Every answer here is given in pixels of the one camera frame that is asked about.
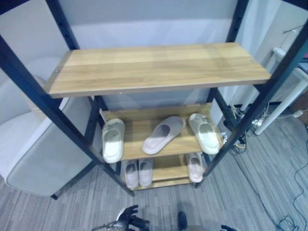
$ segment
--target wire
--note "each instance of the wire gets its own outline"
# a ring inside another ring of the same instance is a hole
[[[246,148],[247,148],[246,136],[244,137],[244,141],[245,141],[245,150],[244,150],[243,152],[245,152],[245,151],[246,151]],[[294,180],[295,180],[295,182],[297,183],[297,185],[299,186],[301,192],[300,192],[300,194],[298,194],[298,195],[294,198],[294,200],[293,200],[293,207],[294,207],[295,210],[299,213],[299,215],[302,217],[302,219],[304,220],[304,223],[305,223],[305,226],[304,226],[303,231],[305,231],[306,228],[307,228],[307,220],[306,220],[306,218],[304,217],[304,215],[299,211],[299,209],[296,207],[295,202],[296,202],[296,200],[298,199],[298,197],[300,197],[300,196],[304,193],[304,189],[303,189],[303,187],[299,184],[299,182],[297,181],[296,175],[299,173],[299,171],[301,171],[302,169],[304,169],[305,167],[308,166],[308,140],[307,140],[307,142],[306,142],[306,149],[307,149],[307,163],[306,163],[305,165],[303,165],[300,169],[298,169],[298,170],[294,173]],[[239,155],[239,157],[242,159],[242,162],[243,162],[243,164],[245,165],[247,171],[249,172],[248,167],[247,167],[247,165],[245,164],[242,155],[240,155],[240,154],[243,153],[243,152],[239,152],[239,150],[236,150],[236,149],[234,148],[234,149],[232,149],[232,151],[230,152],[230,154],[233,156],[233,158],[234,158],[234,160],[235,160],[237,166],[239,167],[239,169],[241,170],[242,174],[244,175],[244,177],[245,177],[246,180],[248,181],[249,185],[251,186],[252,190],[253,190],[254,193],[256,194],[257,198],[258,198],[259,201],[261,202],[262,207],[263,207],[264,211],[266,212],[267,216],[269,217],[269,219],[271,220],[271,222],[275,225],[276,230],[277,230],[277,231],[286,231],[286,230],[282,227],[282,225],[283,225],[283,224],[287,224],[288,228],[291,229],[291,231],[298,231],[299,226],[298,226],[298,225],[295,225],[294,219],[293,219],[290,215],[285,216],[284,218],[282,218],[282,219],[279,221],[278,224],[276,224],[275,220],[273,219],[273,217],[270,215],[269,211],[268,211],[267,208],[265,207],[265,205],[264,205],[264,203],[263,203],[263,201],[262,201],[262,198],[261,198],[261,196],[260,196],[260,193],[259,193],[259,192],[257,191],[257,189],[253,186],[253,184],[251,183],[251,181],[249,180],[249,178],[248,178],[247,175],[245,174],[243,168],[242,168],[241,165],[239,164],[238,160],[235,158],[236,155]]]
[[[291,117],[291,116],[293,116],[293,114],[291,114],[291,115],[286,115],[286,116],[282,116],[282,117],[277,117],[277,119],[284,119],[284,118],[288,118],[288,117]]]
[[[308,140],[307,140],[307,142],[306,142],[306,149],[307,149],[307,163],[306,163],[304,166],[302,166],[299,170],[297,170],[297,171],[295,172],[295,174],[294,174],[294,180],[295,180],[295,182],[297,183],[297,185],[299,186],[299,188],[300,188],[300,190],[301,190],[301,193],[298,194],[298,195],[294,198],[294,200],[293,200],[293,206],[295,207],[295,209],[297,210],[297,212],[300,214],[300,216],[301,216],[301,217],[304,219],[304,221],[305,221],[304,231],[306,230],[306,227],[307,227],[307,221],[306,221],[304,215],[303,215],[303,214],[298,210],[298,208],[295,206],[295,201],[297,200],[297,198],[298,198],[299,196],[301,196],[301,195],[304,193],[304,189],[303,189],[303,187],[299,184],[299,182],[297,181],[296,175],[297,175],[297,173],[298,173],[299,171],[303,170],[305,167],[308,166]]]
[[[292,31],[292,30],[294,30],[294,29],[300,28],[300,27],[302,27],[302,26],[304,26],[304,25],[300,25],[300,26],[294,27],[294,28],[292,28],[292,29],[290,29],[290,30],[286,30],[286,31],[283,32],[283,34],[288,33],[288,32],[290,32],[290,31]]]

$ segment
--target white slipper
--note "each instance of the white slipper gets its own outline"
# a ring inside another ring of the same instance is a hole
[[[139,162],[139,184],[149,187],[152,183],[153,159],[140,159]]]
[[[128,188],[136,188],[139,184],[137,160],[122,161],[121,175],[124,176]]]
[[[178,116],[171,116],[157,125],[151,135],[143,142],[145,153],[153,155],[175,138],[185,127],[185,120]]]
[[[185,154],[189,179],[192,182],[199,183],[202,181],[204,168],[202,166],[201,155],[198,153]]]
[[[125,124],[120,119],[108,120],[103,127],[103,158],[107,163],[118,162],[123,155]]]
[[[188,123],[202,150],[207,154],[217,154],[219,142],[209,119],[202,114],[195,113],[189,117]]]

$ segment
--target bottom shelf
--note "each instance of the bottom shelf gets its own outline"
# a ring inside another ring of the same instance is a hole
[[[189,184],[188,167],[183,154],[154,158],[152,184],[149,187],[139,186],[134,190],[159,188],[178,184]]]
[[[166,187],[178,184],[190,184],[190,183],[191,181],[189,180],[189,178],[160,180],[153,182],[149,187],[138,186],[134,190],[152,189],[152,188]]]

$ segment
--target wood grain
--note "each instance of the wood grain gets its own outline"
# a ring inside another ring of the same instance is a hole
[[[180,116],[188,118],[193,113],[201,113],[209,115],[212,103],[204,104],[189,104],[173,107],[159,107],[151,109],[132,109],[120,111],[104,111],[103,116],[105,120],[120,118],[125,122],[138,120],[152,120],[165,119],[169,116]]]
[[[237,43],[69,51],[45,85],[54,98],[261,84],[270,74]]]
[[[149,187],[138,186],[134,190],[152,189],[152,188],[160,188],[160,187],[173,186],[173,185],[179,185],[179,184],[190,184],[190,183],[191,181],[189,180],[189,178],[174,179],[174,180],[161,180],[161,181],[154,182]]]
[[[188,167],[183,154],[154,158],[152,171],[153,182],[187,178],[188,176]]]
[[[107,111],[104,112],[103,115],[106,120],[115,117],[124,120],[124,150],[121,160],[131,160],[201,152],[202,149],[188,125],[187,118],[192,113],[202,113],[205,116],[208,116],[210,106],[210,103],[206,103],[158,109],[124,110],[117,112]],[[172,115],[183,117],[186,120],[186,127],[159,153],[154,155],[144,153],[141,149],[143,141],[163,119]]]

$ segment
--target gray carpet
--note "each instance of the gray carpet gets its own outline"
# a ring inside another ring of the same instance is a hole
[[[299,230],[304,222],[292,206],[300,192],[293,174],[307,161],[307,139],[301,121],[280,119],[261,135],[247,137],[244,162],[236,156],[274,220],[290,214]],[[297,178],[305,193],[296,204],[308,218],[308,167]],[[122,207],[133,204],[139,204],[140,217],[150,220],[150,230],[176,231],[180,210],[186,212],[190,225],[202,225],[207,231],[219,231],[220,224],[239,231],[275,230],[231,154],[199,189],[180,185],[138,191],[135,197],[98,167],[72,187],[66,186],[57,201],[11,189],[0,179],[0,230],[88,231],[113,221]]]

